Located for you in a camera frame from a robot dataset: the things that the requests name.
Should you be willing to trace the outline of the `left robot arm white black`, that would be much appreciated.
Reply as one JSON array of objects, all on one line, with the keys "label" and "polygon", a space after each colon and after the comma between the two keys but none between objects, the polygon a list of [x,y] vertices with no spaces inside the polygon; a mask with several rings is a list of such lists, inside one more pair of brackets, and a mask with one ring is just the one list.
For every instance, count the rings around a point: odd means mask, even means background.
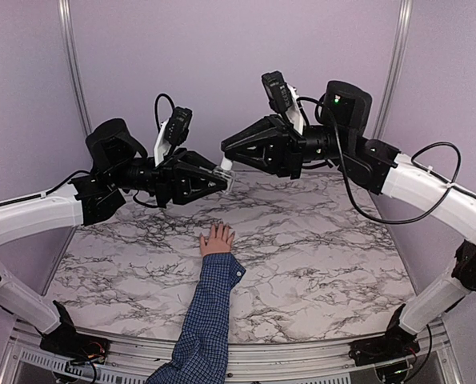
[{"label": "left robot arm white black", "polygon": [[[90,226],[110,219],[132,190],[147,192],[159,208],[185,205],[228,190],[232,173],[200,154],[179,147],[187,118],[163,123],[154,156],[131,136],[125,121],[112,118],[86,138],[91,171],[76,171],[49,190],[0,202],[0,246],[58,228]],[[76,331],[64,305],[48,302],[0,262],[0,307],[31,324],[43,350],[63,356],[103,354],[108,342]]]}]

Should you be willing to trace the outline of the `blue checked shirt forearm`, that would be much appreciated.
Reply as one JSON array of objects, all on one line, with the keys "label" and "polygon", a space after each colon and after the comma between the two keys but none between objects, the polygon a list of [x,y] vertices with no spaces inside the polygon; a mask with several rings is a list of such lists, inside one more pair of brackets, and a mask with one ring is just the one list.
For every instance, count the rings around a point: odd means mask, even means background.
[{"label": "blue checked shirt forearm", "polygon": [[231,254],[202,261],[199,282],[171,360],[148,383],[224,383],[228,365],[230,293],[246,269]]}]

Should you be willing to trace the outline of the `clear nail polish bottle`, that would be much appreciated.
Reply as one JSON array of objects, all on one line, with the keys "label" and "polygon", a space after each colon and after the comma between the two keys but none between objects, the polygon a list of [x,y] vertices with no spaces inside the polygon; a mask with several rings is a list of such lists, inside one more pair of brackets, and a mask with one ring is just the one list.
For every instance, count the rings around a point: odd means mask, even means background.
[{"label": "clear nail polish bottle", "polygon": [[224,170],[223,168],[217,166],[212,171],[212,174],[226,181],[226,188],[224,190],[224,194],[229,194],[234,186],[235,172],[233,172],[232,170]]}]

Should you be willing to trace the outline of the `person's bare hand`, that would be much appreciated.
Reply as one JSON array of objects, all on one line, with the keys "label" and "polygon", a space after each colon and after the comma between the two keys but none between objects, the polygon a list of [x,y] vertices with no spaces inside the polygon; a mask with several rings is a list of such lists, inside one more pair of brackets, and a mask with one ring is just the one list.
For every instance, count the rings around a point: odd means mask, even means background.
[{"label": "person's bare hand", "polygon": [[199,249],[204,258],[211,254],[227,254],[232,251],[235,233],[230,232],[230,226],[220,222],[212,224],[207,236],[199,237]]}]

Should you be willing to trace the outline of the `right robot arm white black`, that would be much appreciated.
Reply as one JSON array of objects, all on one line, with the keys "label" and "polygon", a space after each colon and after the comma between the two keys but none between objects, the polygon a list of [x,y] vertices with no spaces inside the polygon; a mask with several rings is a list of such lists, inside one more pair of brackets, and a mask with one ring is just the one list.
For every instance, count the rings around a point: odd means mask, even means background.
[{"label": "right robot arm white black", "polygon": [[316,124],[302,109],[302,97],[280,73],[268,73],[262,84],[272,114],[223,141],[222,166],[234,162],[278,177],[298,178],[302,169],[336,166],[345,184],[355,184],[420,210],[459,232],[464,240],[454,263],[423,292],[394,312],[386,331],[350,344],[359,366],[401,358],[419,351],[417,335],[437,316],[476,292],[476,193],[363,133],[371,96],[346,82],[332,80],[314,101]]}]

